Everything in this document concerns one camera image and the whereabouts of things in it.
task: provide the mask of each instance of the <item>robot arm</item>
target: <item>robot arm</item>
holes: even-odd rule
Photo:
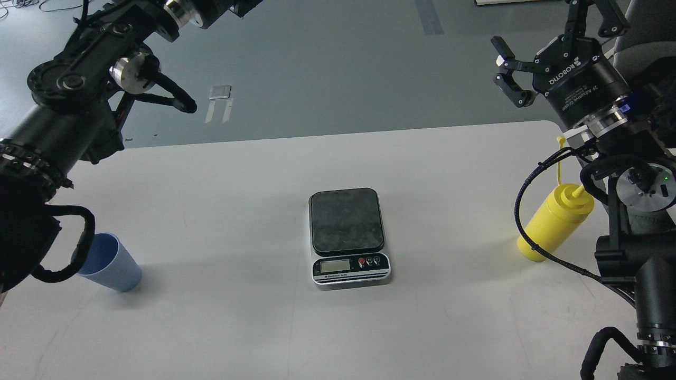
[[[0,293],[28,275],[58,282],[82,266],[91,244],[94,218],[78,207],[44,203],[60,187],[72,187],[68,172],[78,160],[93,164],[124,149],[120,134],[134,101],[173,105],[195,112],[197,105],[161,73],[143,41],[158,33],[172,42],[188,22],[210,27],[228,10],[243,17],[262,0],[119,0],[83,17],[64,50],[28,75],[36,105],[0,139]],[[173,97],[146,94],[158,85]],[[115,111],[109,98],[124,96]],[[76,257],[64,270],[40,266],[60,227],[54,216],[77,214],[85,231]]]
[[[632,25],[635,37],[631,37],[632,32],[621,37],[616,52],[616,65],[625,77],[608,61],[601,44],[585,37],[587,8],[592,3],[596,3],[604,19],[599,37],[618,37],[628,31],[629,22],[614,1],[567,2],[570,7],[564,33],[540,50],[533,62],[517,61],[500,37],[493,38],[500,54],[500,73],[493,81],[517,107],[530,105],[538,93],[544,95],[562,120],[561,129],[572,148],[584,147],[591,150],[586,154],[595,154],[593,161],[584,164],[581,180],[587,191],[606,205],[610,222],[610,234],[597,242],[595,256],[601,275],[596,279],[635,298],[638,337],[642,341],[638,350],[627,348],[640,364],[623,367],[619,378],[673,378],[676,376],[674,224],[670,222],[665,228],[672,231],[638,231],[628,215],[664,213],[676,204],[676,160],[658,137],[661,130],[667,132],[664,135],[673,134],[674,128],[663,124],[668,118],[655,117],[658,112],[674,112],[673,98],[660,94],[657,84],[672,88],[676,83],[673,29],[676,4],[655,1],[631,4],[629,15],[635,21]],[[646,14],[658,19],[648,19]],[[657,44],[662,49],[646,48],[646,44],[652,47]],[[523,90],[515,83],[512,78],[515,70],[533,73],[533,91]],[[595,184],[604,178],[608,178],[607,192]],[[618,334],[617,330],[604,329],[595,337],[587,355],[590,359],[585,359],[583,365],[583,379],[593,379],[594,362],[598,363],[602,352],[599,341],[613,337],[627,347],[626,338],[618,338]]]

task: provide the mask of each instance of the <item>blue plastic cup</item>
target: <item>blue plastic cup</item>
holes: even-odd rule
[[[141,280],[141,268],[111,233],[94,235],[78,275],[117,291],[130,291]]]

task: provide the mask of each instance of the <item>yellow bottle cap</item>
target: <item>yellow bottle cap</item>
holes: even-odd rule
[[[557,217],[569,222],[582,222],[594,209],[594,197],[584,186],[564,183],[547,197],[547,206]]]

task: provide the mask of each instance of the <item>white table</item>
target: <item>white table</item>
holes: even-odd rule
[[[0,379],[576,379],[593,334],[635,336],[603,286],[516,249],[512,207],[557,149],[550,122],[130,149],[79,163],[97,231],[143,269],[132,292],[29,278],[0,308]],[[564,177],[577,180],[574,160]],[[526,193],[527,218],[555,185]],[[307,201],[371,187],[393,280],[321,291],[310,280]],[[66,218],[44,264],[70,257]],[[597,208],[557,252],[595,271]],[[628,361],[608,345],[598,379]]]

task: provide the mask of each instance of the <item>digital kitchen scale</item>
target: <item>digital kitchen scale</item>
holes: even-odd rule
[[[380,204],[373,189],[321,191],[310,197],[309,206],[315,284],[371,285],[389,277]]]

